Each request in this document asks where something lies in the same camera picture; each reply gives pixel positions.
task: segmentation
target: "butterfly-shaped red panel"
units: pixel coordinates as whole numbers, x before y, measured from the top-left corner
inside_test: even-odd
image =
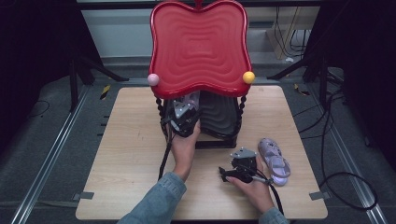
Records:
[[[150,74],[159,83],[155,96],[177,98],[193,91],[246,95],[251,71],[246,47],[247,14],[231,0],[195,8],[181,2],[162,2],[151,12],[153,53]]]

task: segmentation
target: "ball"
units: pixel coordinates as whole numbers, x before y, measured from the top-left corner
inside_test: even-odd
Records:
[[[244,75],[242,76],[242,79],[244,79],[244,82],[245,82],[246,84],[251,84],[251,83],[253,83],[254,78],[255,78],[255,76],[254,76],[254,73],[252,73],[252,72],[246,72],[246,73],[244,73]]]
[[[157,74],[152,73],[148,75],[148,84],[150,86],[157,86],[159,82],[160,82],[160,78],[158,77]]]

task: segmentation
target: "shoe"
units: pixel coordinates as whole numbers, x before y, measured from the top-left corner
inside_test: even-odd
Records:
[[[290,176],[290,165],[282,157],[277,143],[270,138],[263,138],[259,143],[259,152],[270,169],[274,183],[278,186],[286,185]]]

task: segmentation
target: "sleeve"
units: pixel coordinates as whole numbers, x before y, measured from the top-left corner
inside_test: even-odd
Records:
[[[170,223],[186,189],[178,175],[166,173],[118,223]]]
[[[286,218],[273,207],[259,218],[259,224],[289,224]]]

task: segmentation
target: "yellow ball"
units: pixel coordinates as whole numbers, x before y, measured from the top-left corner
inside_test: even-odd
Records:
[[[253,83],[254,78],[255,78],[255,76],[254,76],[254,73],[252,73],[252,72],[246,72],[246,73],[244,73],[244,75],[242,76],[242,79],[244,79],[244,82],[245,82],[246,84],[251,84],[251,83]]]

